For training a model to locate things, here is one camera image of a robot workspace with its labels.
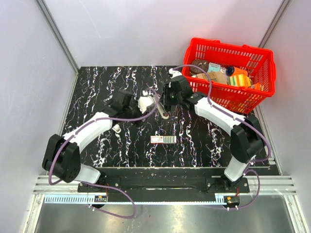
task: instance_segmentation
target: small box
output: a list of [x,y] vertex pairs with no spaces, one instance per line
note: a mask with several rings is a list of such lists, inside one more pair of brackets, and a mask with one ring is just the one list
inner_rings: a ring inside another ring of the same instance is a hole
[[212,63],[210,62],[209,65],[208,65],[208,73],[209,72],[217,72],[217,71],[220,71],[220,68],[221,66],[219,64],[215,64],[215,63]]
[[228,84],[228,76],[224,75],[221,71],[208,73],[210,78],[215,80],[214,82]]
[[[206,77],[205,74],[197,74],[196,77],[197,77],[198,79],[204,79],[204,80],[207,80],[207,81],[208,81],[208,78]],[[211,75],[210,75],[210,78],[211,78],[212,81],[214,81],[214,82],[217,81],[216,78],[215,78],[215,77],[211,77]]]
[[249,87],[252,85],[251,80],[244,74],[238,74],[230,76],[229,85],[231,86],[246,86]]

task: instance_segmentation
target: wire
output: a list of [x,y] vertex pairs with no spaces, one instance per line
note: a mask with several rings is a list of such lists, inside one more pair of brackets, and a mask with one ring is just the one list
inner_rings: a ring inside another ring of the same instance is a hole
[[94,186],[94,187],[116,190],[116,191],[122,193],[124,196],[126,196],[130,200],[130,202],[132,203],[133,208],[134,208],[133,214],[130,215],[130,216],[117,215],[115,213],[112,213],[112,212],[109,212],[109,211],[106,211],[106,210],[102,210],[102,209],[99,209],[99,208],[96,208],[96,207],[93,207],[94,210],[100,211],[100,212],[105,213],[105,214],[112,215],[114,217],[120,217],[120,218],[125,218],[125,219],[131,219],[131,218],[135,217],[136,212],[137,212],[136,205],[135,205],[134,201],[131,199],[131,197],[127,193],[125,193],[123,190],[121,190],[119,188],[111,187],[111,186],[99,185],[99,184],[94,184],[94,183],[89,183],[89,182],[84,182],[84,181],[82,181],[82,183],[85,183],[87,185],[91,185],[91,186]]
[[199,69],[200,71],[202,71],[202,72],[207,76],[208,81],[209,81],[209,83],[210,83],[209,89],[208,89],[208,94],[207,94],[207,101],[208,101],[208,103],[209,103],[212,107],[216,108],[218,111],[220,111],[220,112],[222,112],[223,114],[225,114],[225,115],[227,115],[227,116],[233,118],[234,120],[237,120],[238,122],[240,122],[240,123],[246,125],[248,128],[250,128],[251,130],[253,130],[253,131],[264,141],[264,143],[265,143],[265,145],[267,146],[267,149],[268,149],[268,154],[267,154],[267,156],[266,156],[265,158],[262,158],[262,159],[255,159],[254,162],[263,162],[263,161],[268,160],[268,159],[271,157],[271,145],[270,145],[270,143],[268,142],[268,140],[262,135],[262,133],[260,133],[257,129],[255,129],[252,125],[248,124],[247,122],[245,122],[245,121],[243,121],[243,120],[241,120],[241,119],[238,119],[238,118],[234,118],[232,114],[230,114],[230,113],[226,112],[225,110],[219,108],[218,106],[215,106],[215,105],[212,104],[212,102],[211,102],[211,100],[210,100],[210,94],[211,94],[211,92],[212,92],[212,81],[211,81],[211,79],[210,79],[209,74],[208,74],[206,71],[204,71],[202,68],[197,67],[197,66],[195,66],[195,65],[182,65],[182,66],[178,66],[178,67],[173,68],[173,70],[176,70],[176,69],[179,69],[179,68],[182,68],[182,67],[195,67],[195,68]]
[[[75,134],[71,135],[62,145],[61,147],[58,149],[53,161],[52,161],[52,165],[51,165],[51,168],[50,168],[50,171],[49,171],[49,184],[50,185],[55,185],[59,182],[61,182],[61,179],[55,181],[55,182],[52,182],[52,174],[53,174],[53,170],[54,170],[54,167],[55,167],[55,164],[56,164],[56,161],[60,155],[60,153],[62,152],[62,150],[65,148],[65,146],[70,142],[71,139],[73,139],[79,132],[81,132],[81,130],[83,130],[85,127],[89,126],[90,124],[98,121],[98,120],[117,120],[117,121],[138,121],[138,120],[143,120],[143,119],[146,119],[148,118],[149,116],[151,116],[151,114],[154,113],[154,111],[156,110],[156,106],[159,102],[159,98],[158,98],[158,95],[156,93],[156,91],[152,88],[148,88],[147,90],[151,90],[155,96],[155,105],[154,107],[152,108],[152,110],[147,113],[146,115],[144,116],[141,116],[141,117],[137,117],[137,118],[132,118],[132,119],[126,119],[126,118],[116,118],[116,117],[100,117],[100,118],[97,118],[95,120],[92,120],[92,121],[89,121],[88,123],[82,125],[76,132]],[[134,218],[135,215],[136,215],[136,206],[135,206],[135,203],[133,202],[133,200],[130,198],[130,196],[128,194],[126,194],[124,191],[122,191],[121,189],[118,189],[118,188],[115,188],[115,187],[111,187],[111,186],[106,186],[106,185],[99,185],[99,184],[94,184],[94,183],[89,183],[89,182],[83,182],[87,185],[91,185],[91,186],[94,186],[94,187],[101,187],[101,188],[106,188],[106,189],[114,189],[120,193],[122,193],[123,195],[125,195],[132,203],[133,205],[133,208],[134,208],[134,212],[132,215],[130,216],[121,216],[121,215],[117,215],[117,214],[114,214],[112,212],[109,212],[109,211],[106,211],[106,210],[101,210],[101,209],[98,209],[98,208],[95,208],[97,211],[100,211],[100,212],[103,212],[103,213],[106,213],[106,214],[109,214],[109,215],[112,215],[112,216],[115,216],[115,217],[120,217],[120,218]]]
[[[246,174],[249,173],[249,172],[253,172],[253,173],[255,174],[255,176],[257,177],[257,181],[258,181],[257,193],[256,193],[255,197],[254,197],[248,204],[246,204],[246,205],[244,205],[244,206],[241,206],[241,207],[239,207],[238,209],[236,209],[236,208],[229,208],[230,211],[231,211],[231,210],[245,209],[245,208],[251,206],[251,205],[254,203],[254,201],[255,201],[255,200],[258,198],[258,196],[259,196],[259,192],[260,192],[260,179],[259,179],[259,175],[258,175],[258,173],[257,173],[255,170],[253,170],[253,169],[249,169],[249,170],[246,172]],[[218,207],[209,206],[209,205],[208,205],[208,206],[205,206],[205,207],[208,207],[208,208],[211,208],[211,209],[215,209],[215,210],[228,210],[228,209],[226,209],[225,207],[218,208]]]
[[[218,111],[220,111],[221,113],[223,113],[223,114],[225,114],[225,115],[227,115],[227,116],[233,118],[234,120],[237,120],[238,122],[240,122],[240,123],[246,125],[248,128],[250,128],[251,130],[253,130],[253,131],[264,141],[264,143],[265,143],[265,145],[267,146],[267,149],[268,149],[268,154],[267,154],[267,156],[266,156],[265,158],[262,158],[262,159],[255,159],[254,162],[263,162],[263,161],[268,160],[268,159],[271,157],[271,145],[270,145],[270,143],[268,142],[268,140],[265,138],[265,136],[262,135],[262,133],[259,132],[257,129],[255,129],[252,125],[248,124],[247,122],[245,122],[245,121],[243,121],[243,120],[241,120],[241,119],[239,119],[239,118],[234,118],[232,114],[230,114],[230,113],[226,112],[225,110],[219,108],[218,106],[215,106],[215,105],[212,104],[212,102],[211,102],[211,100],[210,100],[210,94],[211,94],[211,92],[212,92],[212,81],[211,81],[211,78],[210,78],[209,74],[208,74],[206,71],[204,71],[202,68],[197,67],[197,66],[195,66],[195,65],[182,65],[182,66],[178,66],[178,67],[173,68],[173,70],[176,70],[176,69],[179,69],[179,68],[182,68],[182,67],[195,67],[195,68],[199,69],[200,71],[202,71],[202,72],[207,76],[208,81],[209,81],[209,83],[210,83],[209,89],[208,89],[208,94],[207,94],[207,101],[208,101],[208,103],[209,103],[212,107],[214,107],[214,108],[216,108]],[[250,167],[250,164],[248,164],[248,165],[246,166],[245,171],[246,171],[249,167]],[[245,205],[245,206],[239,207],[239,209],[244,209],[244,208],[250,206],[250,205],[257,199],[257,197],[258,197],[258,195],[259,195],[259,191],[260,191],[260,180],[259,180],[259,176],[258,176],[257,172],[255,172],[254,170],[250,169],[250,170],[247,170],[247,171],[245,172],[245,174],[247,174],[248,172],[253,172],[253,173],[257,176],[257,180],[258,180],[258,191],[257,191],[257,194],[255,195],[254,199],[252,199],[252,201],[251,201],[250,203],[248,203],[248,204]]]
[[249,207],[251,204],[254,203],[254,201],[255,201],[255,200],[258,198],[258,196],[259,196],[259,192],[260,192],[260,179],[259,179],[259,175],[258,175],[258,173],[257,173],[255,170],[253,170],[253,169],[249,169],[249,170],[246,172],[246,174],[249,173],[249,172],[253,172],[253,173],[255,174],[255,176],[257,177],[257,181],[258,181],[257,193],[256,193],[255,197],[254,197],[248,204],[239,207],[239,209],[245,209],[245,208]]

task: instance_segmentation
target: metal floor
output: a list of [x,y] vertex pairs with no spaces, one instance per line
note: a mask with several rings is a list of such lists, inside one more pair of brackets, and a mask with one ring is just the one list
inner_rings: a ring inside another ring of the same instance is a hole
[[[242,197],[242,204],[251,197]],[[131,206],[104,206],[122,215]],[[247,209],[215,210],[206,206],[139,205],[135,219],[93,212],[83,205],[43,204],[36,233],[293,233],[282,196],[259,196]]]

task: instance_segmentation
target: red plastic basket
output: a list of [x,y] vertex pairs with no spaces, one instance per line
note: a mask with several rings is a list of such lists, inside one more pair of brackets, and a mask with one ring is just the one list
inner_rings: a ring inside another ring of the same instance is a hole
[[[186,51],[184,64],[191,64],[195,59],[204,59],[223,67],[235,66],[245,69],[253,83],[264,85],[263,91],[259,91],[212,82],[211,99],[226,109],[248,114],[266,97],[275,93],[276,65],[271,50],[248,45],[223,44],[219,40],[193,38]],[[192,78],[190,67],[184,67],[182,74],[194,92],[208,93],[209,82]]]

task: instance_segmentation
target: white ruler strip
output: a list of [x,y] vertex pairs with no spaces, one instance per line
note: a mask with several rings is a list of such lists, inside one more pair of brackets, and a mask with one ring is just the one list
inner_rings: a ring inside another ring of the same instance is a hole
[[[226,205],[223,195],[215,195],[215,201],[161,201],[161,202],[135,202],[136,205]],[[109,202],[106,196],[100,195],[71,195],[71,194],[47,194],[45,203],[50,204],[113,204],[131,205],[131,202]]]

